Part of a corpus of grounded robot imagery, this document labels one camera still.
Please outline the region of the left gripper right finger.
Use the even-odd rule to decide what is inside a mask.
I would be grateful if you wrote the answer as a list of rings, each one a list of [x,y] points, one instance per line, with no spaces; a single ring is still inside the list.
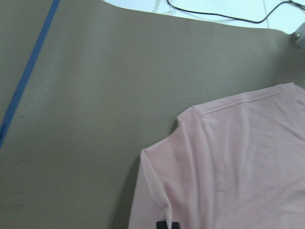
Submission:
[[[180,229],[180,223],[179,222],[172,222],[171,229]]]

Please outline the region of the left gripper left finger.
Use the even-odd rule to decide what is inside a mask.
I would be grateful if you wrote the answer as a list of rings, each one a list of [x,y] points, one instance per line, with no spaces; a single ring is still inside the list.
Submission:
[[[156,228],[157,229],[168,229],[167,222],[166,221],[156,222]]]

